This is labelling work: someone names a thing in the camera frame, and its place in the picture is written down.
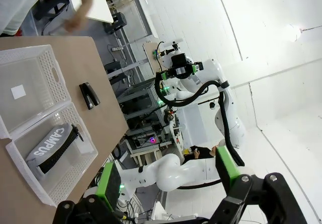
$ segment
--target human hand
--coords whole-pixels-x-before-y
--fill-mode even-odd
[[[65,21],[64,28],[67,32],[71,33],[75,30],[82,29],[87,22],[86,14],[87,7],[81,5],[71,19]]]
[[[193,155],[195,156],[195,159],[198,159],[199,155],[200,155],[200,152],[199,151],[197,152],[196,150],[194,150]]]

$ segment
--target white plastic basket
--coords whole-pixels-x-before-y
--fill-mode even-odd
[[[14,138],[70,100],[50,45],[0,51],[0,138]]]
[[[38,181],[26,164],[25,158],[54,126],[64,123],[73,123],[77,126],[84,142],[78,137],[54,167],[48,171],[45,178]],[[18,170],[39,199],[45,204],[56,207],[61,201],[67,199],[98,154],[91,136],[72,102],[22,132],[6,148]]]

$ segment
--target purple light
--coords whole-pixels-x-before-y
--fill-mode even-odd
[[[156,143],[156,139],[155,139],[154,137],[151,137],[151,138],[150,138],[150,142],[151,142],[151,143]]]

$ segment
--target open plastic box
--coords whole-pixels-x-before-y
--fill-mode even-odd
[[[14,138],[70,100],[50,45],[0,51],[0,138]]]
[[[25,158],[54,126],[64,123],[73,123],[77,126],[84,142],[78,137],[46,174],[46,177],[38,181],[26,164]],[[98,154],[72,102],[22,132],[6,148],[18,170],[39,199],[45,204],[56,207],[61,201],[66,200]]]

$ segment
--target white paper square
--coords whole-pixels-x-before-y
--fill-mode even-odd
[[[14,95],[14,99],[18,99],[26,95],[23,85],[11,88],[11,92],[12,95]]]

